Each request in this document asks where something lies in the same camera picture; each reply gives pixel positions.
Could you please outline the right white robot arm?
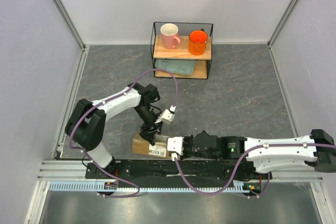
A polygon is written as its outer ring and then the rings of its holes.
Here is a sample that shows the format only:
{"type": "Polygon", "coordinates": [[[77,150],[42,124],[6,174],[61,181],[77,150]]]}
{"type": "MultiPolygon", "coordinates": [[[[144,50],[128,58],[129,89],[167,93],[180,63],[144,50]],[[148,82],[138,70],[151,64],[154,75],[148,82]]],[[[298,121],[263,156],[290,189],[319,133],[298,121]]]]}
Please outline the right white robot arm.
{"type": "Polygon", "coordinates": [[[241,174],[248,179],[258,173],[299,167],[313,167],[316,172],[335,172],[335,143],[322,129],[310,134],[280,139],[209,135],[205,131],[183,140],[182,158],[217,161],[241,161],[241,174]]]}

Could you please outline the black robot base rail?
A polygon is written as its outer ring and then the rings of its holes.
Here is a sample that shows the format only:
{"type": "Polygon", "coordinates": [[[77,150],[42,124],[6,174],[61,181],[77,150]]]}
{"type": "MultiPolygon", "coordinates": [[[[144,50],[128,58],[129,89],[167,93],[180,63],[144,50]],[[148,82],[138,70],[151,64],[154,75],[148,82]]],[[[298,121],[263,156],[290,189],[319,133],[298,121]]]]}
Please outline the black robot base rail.
{"type": "MultiPolygon", "coordinates": [[[[223,187],[235,162],[187,160],[179,162],[188,182],[195,188],[223,187]]],[[[117,160],[105,169],[111,175],[128,180],[140,188],[186,188],[176,164],[170,160],[117,160]]]]}

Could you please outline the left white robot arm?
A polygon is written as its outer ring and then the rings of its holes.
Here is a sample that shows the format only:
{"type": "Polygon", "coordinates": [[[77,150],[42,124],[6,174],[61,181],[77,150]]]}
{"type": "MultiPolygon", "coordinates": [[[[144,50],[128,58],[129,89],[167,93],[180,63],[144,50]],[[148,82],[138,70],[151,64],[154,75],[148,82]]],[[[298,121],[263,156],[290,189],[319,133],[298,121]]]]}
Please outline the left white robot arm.
{"type": "Polygon", "coordinates": [[[152,108],[152,103],[160,100],[156,86],[148,84],[144,87],[136,83],[134,87],[127,86],[115,96],[115,99],[92,110],[86,116],[89,121],[82,121],[72,138],[97,163],[97,173],[103,178],[111,178],[116,170],[114,157],[102,143],[105,123],[109,119],[134,108],[143,121],[139,135],[151,145],[155,144],[155,135],[160,134],[162,128],[162,123],[156,123],[159,114],[152,108]]]}

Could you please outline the brown cardboard express box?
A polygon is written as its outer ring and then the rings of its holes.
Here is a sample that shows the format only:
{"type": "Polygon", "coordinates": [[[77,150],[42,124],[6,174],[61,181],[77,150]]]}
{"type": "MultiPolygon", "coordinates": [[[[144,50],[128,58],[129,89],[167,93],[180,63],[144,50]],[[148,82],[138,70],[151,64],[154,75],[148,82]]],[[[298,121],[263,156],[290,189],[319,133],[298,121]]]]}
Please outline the brown cardboard express box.
{"type": "Polygon", "coordinates": [[[166,148],[167,139],[168,136],[156,135],[155,144],[151,145],[137,133],[132,139],[132,152],[159,159],[170,159],[170,153],[166,148]]]}

